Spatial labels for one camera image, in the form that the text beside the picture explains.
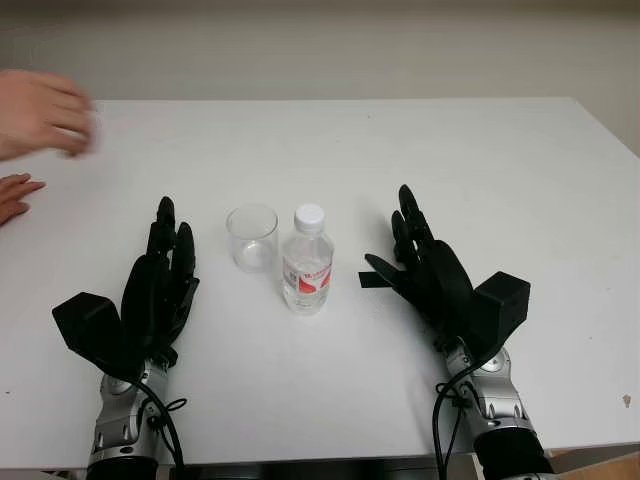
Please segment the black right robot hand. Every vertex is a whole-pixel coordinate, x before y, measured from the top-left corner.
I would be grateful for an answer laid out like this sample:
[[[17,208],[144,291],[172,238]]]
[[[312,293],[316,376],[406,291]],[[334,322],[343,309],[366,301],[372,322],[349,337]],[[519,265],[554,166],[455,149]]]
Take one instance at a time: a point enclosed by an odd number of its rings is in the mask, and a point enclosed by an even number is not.
[[[402,270],[377,255],[365,261],[402,298],[416,307],[435,335],[434,346],[444,351],[464,330],[473,287],[459,259],[444,241],[434,237],[413,192],[402,185],[400,208],[393,212],[393,252]]]

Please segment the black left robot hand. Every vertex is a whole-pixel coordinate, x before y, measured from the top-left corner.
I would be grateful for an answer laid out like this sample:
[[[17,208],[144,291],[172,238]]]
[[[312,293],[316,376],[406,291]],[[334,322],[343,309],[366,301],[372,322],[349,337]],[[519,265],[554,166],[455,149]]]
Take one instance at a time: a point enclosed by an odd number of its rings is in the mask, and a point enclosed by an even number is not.
[[[186,222],[177,223],[174,203],[164,196],[150,226],[146,252],[134,263],[122,302],[121,321],[135,355],[173,367],[173,343],[183,331],[199,279],[194,238]]]

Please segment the person's right hand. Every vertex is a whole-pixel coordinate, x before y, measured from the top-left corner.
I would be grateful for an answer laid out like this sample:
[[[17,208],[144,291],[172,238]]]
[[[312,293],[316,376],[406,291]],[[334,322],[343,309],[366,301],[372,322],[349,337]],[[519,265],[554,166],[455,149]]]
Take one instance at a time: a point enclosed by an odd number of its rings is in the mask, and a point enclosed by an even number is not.
[[[45,182],[32,180],[29,174],[2,177],[0,181],[0,225],[3,226],[26,213],[30,206],[24,198],[45,186]]]

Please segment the person's left hand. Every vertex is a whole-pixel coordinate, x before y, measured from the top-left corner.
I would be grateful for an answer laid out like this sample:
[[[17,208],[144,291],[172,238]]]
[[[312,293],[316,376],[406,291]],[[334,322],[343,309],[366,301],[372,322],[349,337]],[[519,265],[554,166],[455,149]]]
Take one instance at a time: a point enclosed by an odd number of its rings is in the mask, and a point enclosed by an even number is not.
[[[1,72],[1,158],[44,149],[85,153],[94,137],[95,108],[73,81],[26,70]]]

